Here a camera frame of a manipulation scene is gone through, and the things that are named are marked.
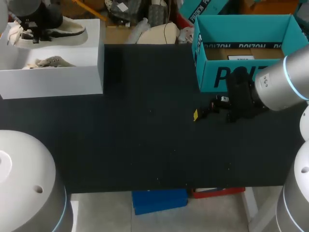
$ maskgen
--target white table leg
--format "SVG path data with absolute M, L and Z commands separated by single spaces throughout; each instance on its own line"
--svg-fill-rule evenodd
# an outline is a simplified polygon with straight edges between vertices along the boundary
M 275 217 L 278 197 L 281 189 L 282 186 L 276 187 L 262 205 L 260 210 L 257 211 L 257 205 L 252 188 L 246 188 L 246 191 L 243 193 L 243 200 L 249 222 L 249 232 L 262 232 L 263 229 Z

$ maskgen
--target shoelace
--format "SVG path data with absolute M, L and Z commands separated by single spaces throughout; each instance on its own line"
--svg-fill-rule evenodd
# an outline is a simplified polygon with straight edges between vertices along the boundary
M 30 36 L 33 36 L 32 33 L 31 33 L 29 30 L 24 31 L 24 29 L 22 28 L 22 26 L 20 26 L 19 29 L 18 29 L 16 32 L 12 33 L 12 34 L 9 36 L 9 41 L 10 41 L 10 40 L 11 40 L 11 36 L 17 34 L 16 37 L 15 37 L 13 46 L 16 45 L 16 43 L 18 42 L 18 40 L 19 40 L 19 38 L 21 37 L 21 34 L 22 34 L 22 33 L 27 34 L 27 35 L 30 35 Z

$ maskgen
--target plastic bag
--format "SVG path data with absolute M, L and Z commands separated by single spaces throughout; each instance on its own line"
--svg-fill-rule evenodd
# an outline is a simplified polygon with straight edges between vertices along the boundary
M 180 31 L 178 42 L 180 44 L 192 43 L 194 35 L 194 28 L 186 27 Z
M 132 30 L 131 34 L 129 35 L 128 40 L 126 41 L 126 44 L 136 44 L 140 38 L 140 35 L 148 29 L 150 29 L 150 24 L 148 23 L 148 19 L 144 18 Z

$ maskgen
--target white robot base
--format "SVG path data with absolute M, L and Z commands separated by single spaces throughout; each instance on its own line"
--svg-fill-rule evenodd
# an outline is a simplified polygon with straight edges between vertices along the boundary
M 0 199 L 0 231 L 72 231 L 71 203 L 53 157 L 28 134 L 0 130 Z

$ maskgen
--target red tray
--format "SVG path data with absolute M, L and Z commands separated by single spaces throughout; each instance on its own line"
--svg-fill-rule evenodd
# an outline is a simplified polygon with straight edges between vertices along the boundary
M 217 197 L 217 196 L 224 196 L 224 195 L 231 195 L 240 192 L 244 192 L 246 190 L 245 187 L 243 188 L 226 188 L 220 191 L 209 191 L 209 192 L 195 192 L 192 190 L 192 195 L 196 199 L 206 198 L 206 197 Z

